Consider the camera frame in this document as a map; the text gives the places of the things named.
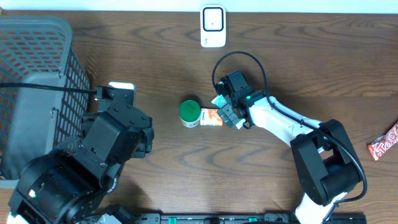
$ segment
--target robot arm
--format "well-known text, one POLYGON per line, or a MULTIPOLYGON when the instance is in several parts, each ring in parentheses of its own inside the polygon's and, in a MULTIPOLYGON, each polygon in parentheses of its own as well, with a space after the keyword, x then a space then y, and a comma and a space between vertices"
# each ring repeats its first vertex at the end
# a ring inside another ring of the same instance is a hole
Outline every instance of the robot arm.
POLYGON ((265 91, 254 91, 247 84, 241 71, 222 78, 216 91, 219 95, 212 102, 220 108, 218 114, 225 124, 246 129, 256 125, 275 134, 292 148, 298 177, 305 191, 302 203, 295 211, 300 223, 322 223, 333 210, 333 204, 360 182, 350 157, 324 136, 292 118, 338 139, 359 163, 343 125, 338 121, 322 123, 290 110, 273 96, 268 100, 265 91), (333 155, 323 160, 319 153, 330 150, 333 155))
POLYGON ((152 118, 133 106, 134 90, 98 86, 96 92, 99 113, 83 115, 83 136, 66 138, 25 166, 9 201, 13 217, 78 223, 116 188, 127 160, 150 152, 152 118))

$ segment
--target white wall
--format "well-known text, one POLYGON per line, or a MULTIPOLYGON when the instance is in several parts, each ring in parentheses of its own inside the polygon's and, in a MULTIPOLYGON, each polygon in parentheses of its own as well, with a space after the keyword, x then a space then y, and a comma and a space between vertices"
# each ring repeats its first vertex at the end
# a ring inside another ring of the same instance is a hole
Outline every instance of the white wall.
POLYGON ((4 9, 196 11, 221 4, 228 12, 398 13, 398 0, 0 0, 4 9))

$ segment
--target green connector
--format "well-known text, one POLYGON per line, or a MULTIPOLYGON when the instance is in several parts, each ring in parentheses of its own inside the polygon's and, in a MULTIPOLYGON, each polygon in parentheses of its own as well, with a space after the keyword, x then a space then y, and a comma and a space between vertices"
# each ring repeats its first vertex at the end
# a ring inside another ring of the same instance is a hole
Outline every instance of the green connector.
POLYGON ((169 224, 177 224, 177 218, 169 218, 169 224))

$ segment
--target orange package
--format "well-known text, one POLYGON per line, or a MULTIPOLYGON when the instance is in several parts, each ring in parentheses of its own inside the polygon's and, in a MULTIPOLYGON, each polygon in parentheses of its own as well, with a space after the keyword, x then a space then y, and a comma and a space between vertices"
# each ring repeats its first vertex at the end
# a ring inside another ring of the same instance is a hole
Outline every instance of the orange package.
POLYGON ((373 159, 377 161, 398 141, 398 123, 396 123, 386 135, 376 139, 368 145, 369 152, 372 154, 373 159))
POLYGON ((223 120, 217 113, 218 109, 202 108, 200 111, 200 125, 222 126, 223 120))

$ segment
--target green cap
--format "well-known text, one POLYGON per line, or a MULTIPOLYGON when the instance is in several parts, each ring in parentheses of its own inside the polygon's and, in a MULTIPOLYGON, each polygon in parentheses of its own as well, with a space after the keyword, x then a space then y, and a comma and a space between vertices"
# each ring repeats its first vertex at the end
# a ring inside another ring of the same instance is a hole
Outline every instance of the green cap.
POLYGON ((180 117, 185 122, 194 122, 200 117, 200 106, 193 100, 184 101, 180 105, 180 117))

